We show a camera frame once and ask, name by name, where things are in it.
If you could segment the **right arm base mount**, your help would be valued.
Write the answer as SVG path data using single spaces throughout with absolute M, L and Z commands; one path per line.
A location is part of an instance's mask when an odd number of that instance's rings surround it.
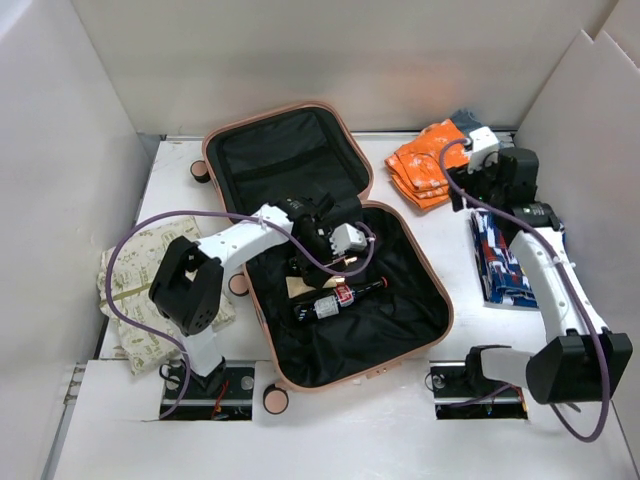
M 462 361 L 429 363 L 425 387 L 433 396 L 437 420 L 527 420 L 522 390 L 475 379 Z

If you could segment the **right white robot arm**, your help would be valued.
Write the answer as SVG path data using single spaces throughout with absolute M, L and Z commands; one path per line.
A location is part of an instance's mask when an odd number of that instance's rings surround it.
M 491 212 L 522 267 L 542 315 L 546 344 L 537 353 L 509 346 L 472 349 L 462 381 L 483 394 L 497 382 L 526 388 L 540 404 L 607 400 L 633 353 L 628 335 L 614 333 L 589 302 L 563 244 L 552 207 L 536 201 L 537 155 L 528 149 L 466 145 L 470 162 L 451 168 L 453 208 Z

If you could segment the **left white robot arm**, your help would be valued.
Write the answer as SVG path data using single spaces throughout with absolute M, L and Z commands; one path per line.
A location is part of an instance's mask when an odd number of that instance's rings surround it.
M 371 255 L 374 239 L 363 224 L 328 224 L 331 196 L 319 204 L 286 197 L 267 202 L 252 215 L 228 213 L 234 225 L 198 241 L 173 240 L 151 284 L 149 297 L 179 331 L 185 352 L 185 377 L 201 396 L 216 394 L 226 369 L 212 323 L 231 274 L 267 250 L 290 243 L 297 249 L 294 270 L 308 286 L 319 288 L 334 276 L 351 276 L 348 254 Z

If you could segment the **blue white red cloth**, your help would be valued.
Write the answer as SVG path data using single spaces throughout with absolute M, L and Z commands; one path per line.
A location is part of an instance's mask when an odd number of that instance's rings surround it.
M 470 230 L 485 301 L 503 307 L 537 309 L 530 282 L 507 246 L 494 215 L 472 210 Z

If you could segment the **cream green printed cloth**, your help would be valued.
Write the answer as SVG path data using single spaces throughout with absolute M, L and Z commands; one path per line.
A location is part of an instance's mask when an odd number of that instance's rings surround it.
M 176 327 L 158 312 L 149 298 L 149 289 L 167 247 L 179 236 L 191 241 L 201 237 L 194 217 L 181 217 L 176 221 L 139 231 L 125 243 L 118 254 L 111 276 L 112 297 L 119 311 L 170 337 L 176 336 Z M 118 355 L 127 358 L 133 375 L 141 375 L 178 358 L 180 352 L 171 342 L 122 321 L 110 309 L 106 301 L 106 269 L 112 254 L 113 251 L 109 249 L 101 256 L 97 278 L 99 308 L 115 322 L 120 345 Z

